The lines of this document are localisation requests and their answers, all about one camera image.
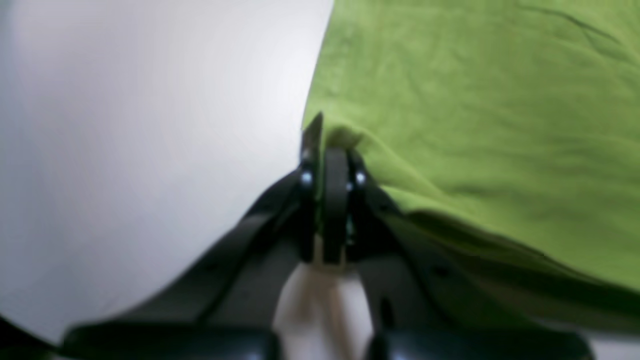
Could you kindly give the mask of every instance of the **wrinkled fabric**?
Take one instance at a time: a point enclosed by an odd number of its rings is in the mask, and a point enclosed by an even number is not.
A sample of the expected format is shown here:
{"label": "wrinkled fabric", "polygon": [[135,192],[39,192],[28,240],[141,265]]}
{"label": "wrinkled fabric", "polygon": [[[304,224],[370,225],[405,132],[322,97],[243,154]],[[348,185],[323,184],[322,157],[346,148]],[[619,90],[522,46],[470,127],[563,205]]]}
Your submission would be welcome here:
{"label": "wrinkled fabric", "polygon": [[640,3],[336,0],[319,111],[452,249],[640,291]]}

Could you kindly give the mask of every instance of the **black plastic piece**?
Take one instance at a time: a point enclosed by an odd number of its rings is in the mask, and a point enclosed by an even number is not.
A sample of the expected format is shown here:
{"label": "black plastic piece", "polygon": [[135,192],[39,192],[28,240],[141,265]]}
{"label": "black plastic piece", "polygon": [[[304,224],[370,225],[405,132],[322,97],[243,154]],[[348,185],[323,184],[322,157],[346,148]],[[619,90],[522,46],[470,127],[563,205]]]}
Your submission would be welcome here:
{"label": "black plastic piece", "polygon": [[388,331],[367,360],[592,360],[584,340],[549,331]]}
{"label": "black plastic piece", "polygon": [[54,351],[52,345],[0,318],[0,359],[43,359]]}
{"label": "black plastic piece", "polygon": [[264,329],[111,323],[72,331],[60,355],[91,360],[278,360],[280,346],[276,335]]}
{"label": "black plastic piece", "polygon": [[238,225],[160,294],[68,333],[61,354],[102,359],[276,359],[280,291],[300,262],[312,198],[298,168],[265,191]]}
{"label": "black plastic piece", "polygon": [[[103,359],[276,359],[270,330],[294,267],[312,259],[322,116],[300,166],[180,279],[113,320],[69,332],[61,353]],[[324,261],[342,250],[362,278],[376,337],[368,358],[588,360],[579,336],[550,331],[480,290],[376,184],[356,151],[324,157]]]}
{"label": "black plastic piece", "polygon": [[323,257],[329,264],[340,263],[347,240],[349,163],[342,149],[324,152]]}

